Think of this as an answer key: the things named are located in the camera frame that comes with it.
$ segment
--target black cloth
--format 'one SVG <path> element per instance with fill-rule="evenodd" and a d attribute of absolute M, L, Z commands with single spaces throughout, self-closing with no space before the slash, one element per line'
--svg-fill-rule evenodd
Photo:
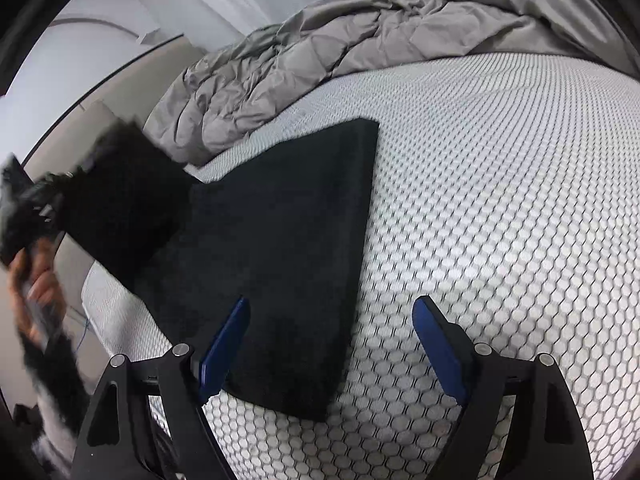
<path fill-rule="evenodd" d="M 16 404 L 14 424 L 30 444 L 35 442 L 42 433 L 42 416 L 39 407 L 36 405 L 28 408 L 24 404 Z"/>
<path fill-rule="evenodd" d="M 61 334 L 42 352 L 22 333 L 24 366 L 33 380 L 46 389 L 53 399 L 56 412 L 74 437 L 80 433 L 84 414 L 89 407 L 89 394 L 84 389 L 76 366 L 71 339 Z"/>
<path fill-rule="evenodd" d="M 190 186 L 188 210 L 173 193 L 168 204 L 177 212 L 165 212 L 169 219 L 161 222 L 167 227 L 180 220 L 170 239 L 164 239 L 167 229 L 157 228 L 162 234 L 157 251 L 150 258 L 146 252 L 134 256 L 143 263 L 133 274 L 129 267 L 122 275 L 113 272 L 122 270 L 113 264 L 124 256 L 120 249 L 107 268 L 125 285 L 132 280 L 130 290 L 173 344 L 195 336 L 203 326 L 220 326 L 238 297 L 248 298 L 252 320 L 225 389 L 272 410 L 323 420 L 347 358 L 377 138 L 373 121 L 337 124 L 281 142 L 218 182 Z M 132 171 L 115 177 L 109 169 L 127 172 L 127 164 L 98 160 L 95 167 L 101 166 L 100 178 L 96 181 L 89 171 L 82 177 L 85 182 L 76 185 L 84 193 L 65 205 L 76 209 L 76 224 L 65 225 L 66 230 L 98 261 L 89 238 L 102 238 L 97 245 L 108 250 L 104 238 L 111 234 L 95 221 L 102 218 L 111 227 L 129 222 L 128 216 L 118 216 L 137 216 L 132 198 L 149 186 L 146 181 L 129 184 L 134 193 L 119 198 L 111 186 L 115 180 L 123 184 Z M 178 188 L 190 184 L 178 180 Z M 167 179 L 164 184 L 175 187 Z M 151 186 L 153 194 L 162 195 L 158 184 Z M 129 206 L 104 204 L 98 215 L 93 208 L 103 193 L 112 201 L 127 200 Z M 79 228 L 85 234 L 79 240 L 74 231 L 83 211 L 94 222 L 90 229 Z M 138 220 L 134 224 L 142 225 Z M 116 231 L 120 237 L 138 232 Z M 116 247 L 125 243 L 121 239 Z"/>
<path fill-rule="evenodd" d="M 199 182 L 133 124 L 117 123 L 66 184 L 58 224 L 129 290 L 178 230 Z"/>

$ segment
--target blue gripper pad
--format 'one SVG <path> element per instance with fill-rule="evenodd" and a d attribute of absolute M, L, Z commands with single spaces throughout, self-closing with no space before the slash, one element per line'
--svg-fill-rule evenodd
<path fill-rule="evenodd" d="M 209 397 L 217 395 L 222 389 L 222 384 L 229 368 L 231 368 L 231 363 L 238 354 L 242 337 L 249 326 L 250 319 L 249 301 L 240 298 L 200 361 L 198 394 L 202 403 L 206 402 Z"/>
<path fill-rule="evenodd" d="M 415 300 L 412 319 L 442 389 L 464 406 L 473 387 L 473 343 L 462 327 L 446 320 L 429 296 Z"/>

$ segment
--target mattress cover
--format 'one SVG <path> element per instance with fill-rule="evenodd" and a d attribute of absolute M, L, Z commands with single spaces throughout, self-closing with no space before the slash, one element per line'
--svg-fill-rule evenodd
<path fill-rule="evenodd" d="M 339 121 L 380 122 L 351 354 L 324 423 L 225 392 L 204 406 L 239 479 L 425 478 L 460 407 L 411 326 L 429 294 L 474 342 L 568 383 L 596 479 L 640 431 L 640 84 L 559 56 L 484 54 L 332 80 L 200 170 L 203 181 Z M 111 353 L 170 347 L 99 265 L 84 308 Z M 153 411 L 166 426 L 158 398 Z M 508 433 L 505 398 L 481 478 Z"/>

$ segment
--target metal screw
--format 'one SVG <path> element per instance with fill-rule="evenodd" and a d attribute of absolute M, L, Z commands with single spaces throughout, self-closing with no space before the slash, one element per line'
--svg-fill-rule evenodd
<path fill-rule="evenodd" d="M 117 368 L 118 366 L 123 365 L 124 364 L 124 355 L 122 355 L 122 354 L 114 355 L 110 359 L 109 364 L 111 366 L 113 366 L 114 368 Z"/>
<path fill-rule="evenodd" d="M 478 343 L 476 346 L 474 346 L 474 350 L 476 351 L 476 354 L 480 355 L 489 355 L 491 352 L 493 352 L 491 347 L 486 343 Z"/>
<path fill-rule="evenodd" d="M 556 360 L 551 357 L 549 354 L 540 354 L 538 356 L 540 362 L 545 366 L 553 366 L 556 364 Z"/>
<path fill-rule="evenodd" d="M 189 345 L 187 345 L 187 343 L 178 343 L 176 346 L 174 346 L 174 348 L 171 350 L 171 352 L 176 356 L 176 357 L 181 357 L 183 355 L 185 355 L 187 352 L 189 351 Z"/>

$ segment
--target headboard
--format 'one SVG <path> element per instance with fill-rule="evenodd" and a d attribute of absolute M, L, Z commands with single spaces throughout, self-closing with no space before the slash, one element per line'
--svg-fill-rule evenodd
<path fill-rule="evenodd" d="M 84 95 L 50 129 L 28 155 L 27 174 L 72 170 L 95 140 L 118 119 L 144 125 L 180 72 L 203 56 L 183 36 L 169 40 L 133 60 Z M 82 310 L 82 285 L 94 260 L 68 235 L 56 252 L 56 271 L 68 304 Z"/>

